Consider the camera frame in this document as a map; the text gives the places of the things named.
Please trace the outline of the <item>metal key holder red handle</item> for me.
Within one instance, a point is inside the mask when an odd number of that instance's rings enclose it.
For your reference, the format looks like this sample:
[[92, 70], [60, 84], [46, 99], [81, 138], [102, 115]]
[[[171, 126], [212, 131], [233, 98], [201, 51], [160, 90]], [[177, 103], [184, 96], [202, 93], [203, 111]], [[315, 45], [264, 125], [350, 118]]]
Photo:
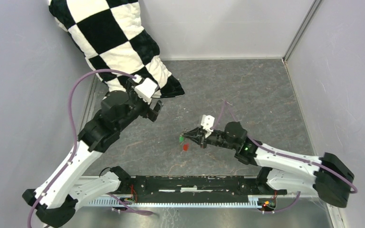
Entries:
[[181, 144], [181, 146], [182, 146], [182, 150], [183, 151], [188, 151], [188, 149], [189, 149], [189, 143], [188, 142], [186, 142], [185, 140], [184, 140], [184, 142], [181, 142], [180, 143]]

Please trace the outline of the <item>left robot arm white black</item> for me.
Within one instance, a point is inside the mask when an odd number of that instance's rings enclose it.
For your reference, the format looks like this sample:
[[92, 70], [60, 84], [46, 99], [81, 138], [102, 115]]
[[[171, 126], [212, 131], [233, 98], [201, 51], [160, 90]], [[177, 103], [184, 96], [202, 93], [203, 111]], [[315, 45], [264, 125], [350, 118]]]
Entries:
[[154, 108], [150, 108], [151, 103], [151, 98], [136, 91], [107, 93], [100, 110], [85, 124], [76, 144], [54, 173], [38, 188], [23, 193], [23, 199], [32, 207], [31, 214], [46, 225], [59, 228], [92, 200], [114, 191], [126, 193], [130, 180], [113, 171], [79, 187], [74, 185], [135, 119], [142, 117], [152, 122], [157, 119], [163, 102], [158, 100]]

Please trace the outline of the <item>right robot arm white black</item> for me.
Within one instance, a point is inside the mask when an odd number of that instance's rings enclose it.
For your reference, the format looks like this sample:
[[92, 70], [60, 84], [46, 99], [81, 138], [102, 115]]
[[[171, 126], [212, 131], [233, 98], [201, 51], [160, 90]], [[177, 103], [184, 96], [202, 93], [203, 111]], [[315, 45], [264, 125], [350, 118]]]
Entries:
[[300, 192], [317, 195], [325, 203], [346, 208], [354, 174], [332, 153], [322, 157], [288, 152], [249, 138], [240, 122], [229, 122], [224, 130], [212, 130], [204, 126], [182, 133], [206, 148], [218, 146], [235, 151], [234, 157], [245, 165], [261, 167], [255, 186], [258, 192]]

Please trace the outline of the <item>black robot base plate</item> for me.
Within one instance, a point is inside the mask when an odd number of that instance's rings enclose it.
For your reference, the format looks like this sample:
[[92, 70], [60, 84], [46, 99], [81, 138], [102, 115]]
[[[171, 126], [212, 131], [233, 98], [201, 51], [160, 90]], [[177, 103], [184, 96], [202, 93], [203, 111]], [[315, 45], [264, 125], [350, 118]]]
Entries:
[[135, 176], [122, 180], [115, 193], [134, 195], [138, 203], [235, 203], [287, 191], [255, 176]]

